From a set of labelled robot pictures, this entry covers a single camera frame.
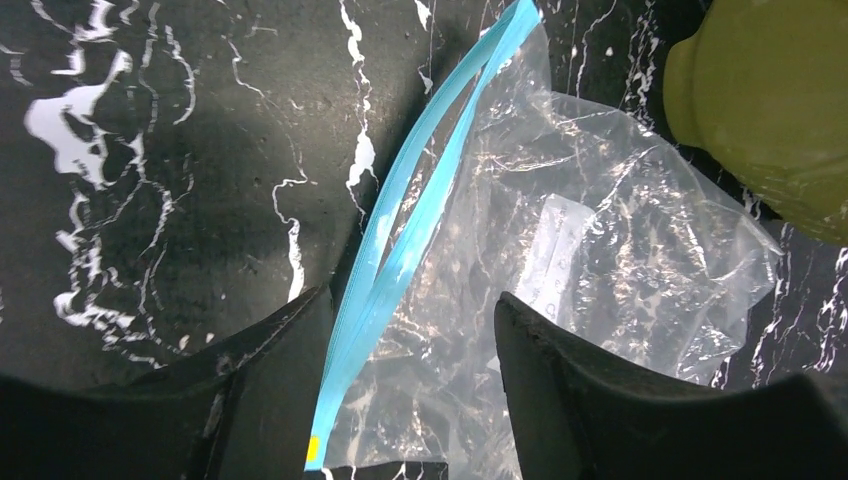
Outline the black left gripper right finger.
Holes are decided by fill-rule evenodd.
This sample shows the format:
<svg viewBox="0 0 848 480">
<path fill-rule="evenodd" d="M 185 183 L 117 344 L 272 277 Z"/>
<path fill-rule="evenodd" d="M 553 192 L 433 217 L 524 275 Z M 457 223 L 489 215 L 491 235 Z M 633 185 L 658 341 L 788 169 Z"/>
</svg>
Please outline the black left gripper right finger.
<svg viewBox="0 0 848 480">
<path fill-rule="evenodd" d="M 622 359 L 510 293 L 497 354 L 526 479 L 843 479 L 847 379 L 726 392 Z"/>
</svg>

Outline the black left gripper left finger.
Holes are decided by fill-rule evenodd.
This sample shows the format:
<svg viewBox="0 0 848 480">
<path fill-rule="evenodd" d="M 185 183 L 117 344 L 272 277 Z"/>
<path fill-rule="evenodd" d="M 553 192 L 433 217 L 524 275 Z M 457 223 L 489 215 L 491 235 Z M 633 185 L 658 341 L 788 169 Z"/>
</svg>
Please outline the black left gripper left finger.
<svg viewBox="0 0 848 480">
<path fill-rule="evenodd" d="M 266 319 L 128 384 L 69 391 L 1 380 L 5 479 L 298 479 L 332 296 Z"/>
</svg>

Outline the clear zip bag blue zipper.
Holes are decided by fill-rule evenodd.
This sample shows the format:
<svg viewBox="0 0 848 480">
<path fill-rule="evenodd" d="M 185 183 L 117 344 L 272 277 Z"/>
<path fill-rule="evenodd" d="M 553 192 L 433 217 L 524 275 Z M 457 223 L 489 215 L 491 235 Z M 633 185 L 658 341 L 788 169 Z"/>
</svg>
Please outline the clear zip bag blue zipper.
<svg viewBox="0 0 848 480">
<path fill-rule="evenodd" d="M 638 365 L 706 384 L 775 284 L 776 242 L 630 115 L 555 92 L 531 1 L 433 96 L 379 194 L 305 467 L 444 462 L 521 477 L 496 353 L 510 293 Z"/>
</svg>

